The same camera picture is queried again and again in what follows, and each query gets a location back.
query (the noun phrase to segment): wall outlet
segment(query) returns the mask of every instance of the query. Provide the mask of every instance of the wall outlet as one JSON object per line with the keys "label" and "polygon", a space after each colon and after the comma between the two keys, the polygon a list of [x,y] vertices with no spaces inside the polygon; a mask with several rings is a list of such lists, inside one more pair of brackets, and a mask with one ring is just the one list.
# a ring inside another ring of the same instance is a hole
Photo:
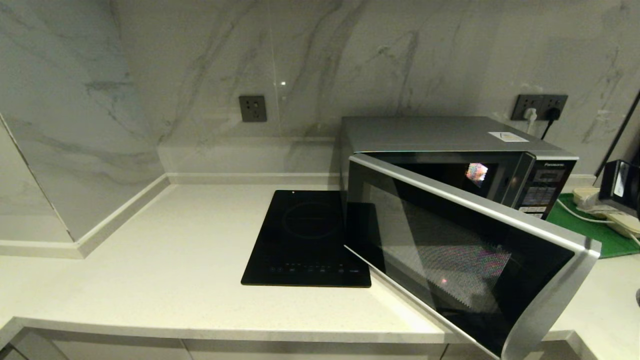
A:
{"label": "wall outlet", "polygon": [[524,112],[529,108],[536,109],[538,120],[549,120],[549,115],[555,112],[550,112],[551,109],[558,109],[562,113],[567,98],[567,95],[518,95],[511,120],[526,120]]}
{"label": "wall outlet", "polygon": [[240,96],[240,113],[243,122],[267,121],[264,96]]}

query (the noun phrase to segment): label sticker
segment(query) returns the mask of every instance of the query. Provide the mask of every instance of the label sticker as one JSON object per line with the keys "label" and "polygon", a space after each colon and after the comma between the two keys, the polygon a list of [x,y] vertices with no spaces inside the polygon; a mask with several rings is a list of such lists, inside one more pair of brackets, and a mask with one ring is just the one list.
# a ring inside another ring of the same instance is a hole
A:
{"label": "label sticker", "polygon": [[628,168],[629,166],[627,166],[627,164],[621,163],[618,169],[618,176],[616,176],[616,185],[613,188],[613,193],[619,197],[625,195],[625,181],[627,180]]}
{"label": "label sticker", "polygon": [[503,142],[529,142],[527,139],[521,138],[518,135],[507,131],[489,131],[489,133]]}

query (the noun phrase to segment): black induction cooktop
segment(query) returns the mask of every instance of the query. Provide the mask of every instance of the black induction cooktop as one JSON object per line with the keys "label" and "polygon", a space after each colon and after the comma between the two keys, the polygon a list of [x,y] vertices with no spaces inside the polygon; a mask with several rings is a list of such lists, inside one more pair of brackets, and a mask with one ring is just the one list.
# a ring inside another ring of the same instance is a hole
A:
{"label": "black induction cooktop", "polygon": [[277,190],[241,283],[370,287],[369,266],[344,247],[340,192]]}

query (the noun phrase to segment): microwave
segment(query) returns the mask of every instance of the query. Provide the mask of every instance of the microwave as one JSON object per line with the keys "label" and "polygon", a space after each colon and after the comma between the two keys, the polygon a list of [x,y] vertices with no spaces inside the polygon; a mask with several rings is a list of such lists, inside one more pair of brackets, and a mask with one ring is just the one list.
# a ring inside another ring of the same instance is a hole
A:
{"label": "microwave", "polygon": [[342,125],[345,246],[494,359],[524,359],[600,256],[542,220],[576,157],[486,118]]}
{"label": "microwave", "polygon": [[366,154],[546,219],[576,155],[486,117],[342,119],[342,186],[348,159]]}

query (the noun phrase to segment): open microwave door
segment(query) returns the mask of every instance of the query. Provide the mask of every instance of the open microwave door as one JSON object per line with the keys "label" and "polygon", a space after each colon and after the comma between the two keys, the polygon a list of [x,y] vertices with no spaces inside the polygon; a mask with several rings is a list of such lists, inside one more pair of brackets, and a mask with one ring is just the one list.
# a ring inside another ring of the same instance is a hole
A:
{"label": "open microwave door", "polygon": [[542,340],[600,243],[382,160],[349,159],[346,246],[495,359]]}

